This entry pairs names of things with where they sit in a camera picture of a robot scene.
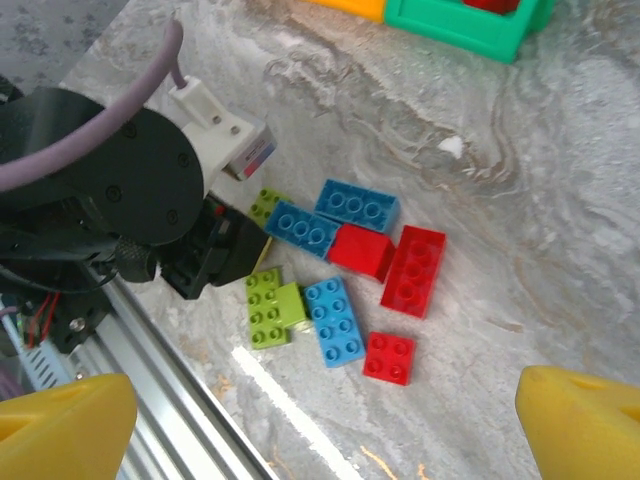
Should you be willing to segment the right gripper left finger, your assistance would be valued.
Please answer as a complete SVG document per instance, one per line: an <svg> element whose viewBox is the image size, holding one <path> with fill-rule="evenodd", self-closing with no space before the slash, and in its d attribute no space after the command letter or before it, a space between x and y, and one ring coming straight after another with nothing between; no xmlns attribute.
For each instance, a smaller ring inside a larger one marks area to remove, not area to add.
<svg viewBox="0 0 640 480"><path fill-rule="evenodd" d="M0 402L0 480L115 480L136 418L121 373Z"/></svg>

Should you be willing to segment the small red lego brick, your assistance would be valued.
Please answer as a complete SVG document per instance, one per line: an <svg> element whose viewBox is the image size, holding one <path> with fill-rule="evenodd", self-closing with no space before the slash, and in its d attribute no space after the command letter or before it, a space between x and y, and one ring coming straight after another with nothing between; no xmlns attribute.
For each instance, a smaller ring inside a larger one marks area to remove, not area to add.
<svg viewBox="0 0 640 480"><path fill-rule="evenodd" d="M368 337L363 375L407 386L410 383L416 342L383 332Z"/></svg>

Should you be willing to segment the aluminum base rail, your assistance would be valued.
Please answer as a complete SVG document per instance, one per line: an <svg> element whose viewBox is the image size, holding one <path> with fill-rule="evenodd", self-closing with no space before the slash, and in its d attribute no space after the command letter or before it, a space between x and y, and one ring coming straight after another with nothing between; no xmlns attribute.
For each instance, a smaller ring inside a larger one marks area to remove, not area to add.
<svg viewBox="0 0 640 480"><path fill-rule="evenodd" d="M124 373L138 415L117 480L278 480L220 402L120 282L104 294L111 311L63 354L72 381Z"/></svg>

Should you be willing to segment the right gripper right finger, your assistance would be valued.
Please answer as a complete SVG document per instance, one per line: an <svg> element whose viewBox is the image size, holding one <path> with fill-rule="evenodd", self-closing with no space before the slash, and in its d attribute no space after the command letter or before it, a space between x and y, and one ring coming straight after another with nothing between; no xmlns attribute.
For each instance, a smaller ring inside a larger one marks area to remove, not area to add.
<svg viewBox="0 0 640 480"><path fill-rule="evenodd" d="M530 366L515 407L542 480L640 480L640 387Z"/></svg>

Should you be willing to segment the yellow plastic bin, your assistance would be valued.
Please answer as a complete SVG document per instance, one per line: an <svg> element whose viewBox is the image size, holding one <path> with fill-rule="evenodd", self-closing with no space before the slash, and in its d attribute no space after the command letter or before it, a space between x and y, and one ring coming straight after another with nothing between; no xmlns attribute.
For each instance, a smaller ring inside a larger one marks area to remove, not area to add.
<svg viewBox="0 0 640 480"><path fill-rule="evenodd" d="M304 0L334 10L349 13L375 23L384 22L387 0Z"/></svg>

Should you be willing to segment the green two-by-four lego brick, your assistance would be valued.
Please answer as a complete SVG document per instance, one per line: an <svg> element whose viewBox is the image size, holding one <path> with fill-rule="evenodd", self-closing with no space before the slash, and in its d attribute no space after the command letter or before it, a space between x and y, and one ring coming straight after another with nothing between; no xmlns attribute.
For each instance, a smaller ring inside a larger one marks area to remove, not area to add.
<svg viewBox="0 0 640 480"><path fill-rule="evenodd" d="M263 228L279 201L285 201L289 203L293 202L293 200L289 196L277 190L265 187L260 190L259 194L249 208L247 215L259 227Z"/></svg>
<svg viewBox="0 0 640 480"><path fill-rule="evenodd" d="M250 343L254 350L288 344L289 332L282 326L276 289L281 286L278 268L256 272L245 279Z"/></svg>

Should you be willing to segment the small green lego brick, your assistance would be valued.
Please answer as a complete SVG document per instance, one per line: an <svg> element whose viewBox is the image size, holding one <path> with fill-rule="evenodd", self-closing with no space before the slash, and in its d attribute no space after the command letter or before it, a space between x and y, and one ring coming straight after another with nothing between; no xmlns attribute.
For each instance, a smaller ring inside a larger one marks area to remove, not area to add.
<svg viewBox="0 0 640 480"><path fill-rule="evenodd" d="M298 332L312 327L301 287L296 282L287 283L275 291L279 312L279 324Z"/></svg>

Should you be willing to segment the green plastic bin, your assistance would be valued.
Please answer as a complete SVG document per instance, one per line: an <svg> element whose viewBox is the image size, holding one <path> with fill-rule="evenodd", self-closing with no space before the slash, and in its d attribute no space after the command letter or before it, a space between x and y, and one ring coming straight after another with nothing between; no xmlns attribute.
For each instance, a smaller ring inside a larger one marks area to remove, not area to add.
<svg viewBox="0 0 640 480"><path fill-rule="evenodd" d="M520 0L506 15L462 0L387 0L384 23L490 59L511 63L522 41L548 24L556 0Z"/></svg>

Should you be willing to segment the blue two-by-four lego brick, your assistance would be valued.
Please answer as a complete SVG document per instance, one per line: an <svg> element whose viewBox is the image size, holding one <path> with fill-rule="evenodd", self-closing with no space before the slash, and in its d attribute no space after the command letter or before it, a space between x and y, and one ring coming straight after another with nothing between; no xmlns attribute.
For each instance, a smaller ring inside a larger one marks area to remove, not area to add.
<svg viewBox="0 0 640 480"><path fill-rule="evenodd" d="M365 356L359 323L341 277L306 287L304 300L327 368L341 367Z"/></svg>
<svg viewBox="0 0 640 480"><path fill-rule="evenodd" d="M399 215L396 196L358 185L327 179L314 212L382 234L390 234Z"/></svg>
<svg viewBox="0 0 640 480"><path fill-rule="evenodd" d="M341 225L287 201L278 201L265 231L321 260L327 258Z"/></svg>

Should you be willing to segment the red two-by-four lego brick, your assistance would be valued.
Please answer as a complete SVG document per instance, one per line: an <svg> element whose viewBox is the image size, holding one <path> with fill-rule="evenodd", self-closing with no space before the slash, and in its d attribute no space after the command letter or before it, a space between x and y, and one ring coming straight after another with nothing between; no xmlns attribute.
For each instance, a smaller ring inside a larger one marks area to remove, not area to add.
<svg viewBox="0 0 640 480"><path fill-rule="evenodd" d="M412 225L403 227L380 305L424 319L435 288L447 236Z"/></svg>

